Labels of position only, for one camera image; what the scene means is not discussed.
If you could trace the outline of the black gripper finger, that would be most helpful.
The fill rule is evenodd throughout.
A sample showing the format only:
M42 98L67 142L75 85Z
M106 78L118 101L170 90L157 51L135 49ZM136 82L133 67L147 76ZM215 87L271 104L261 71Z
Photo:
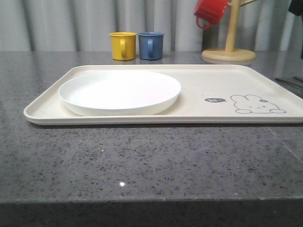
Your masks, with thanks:
M291 0L288 11L296 16L303 14L303 0Z

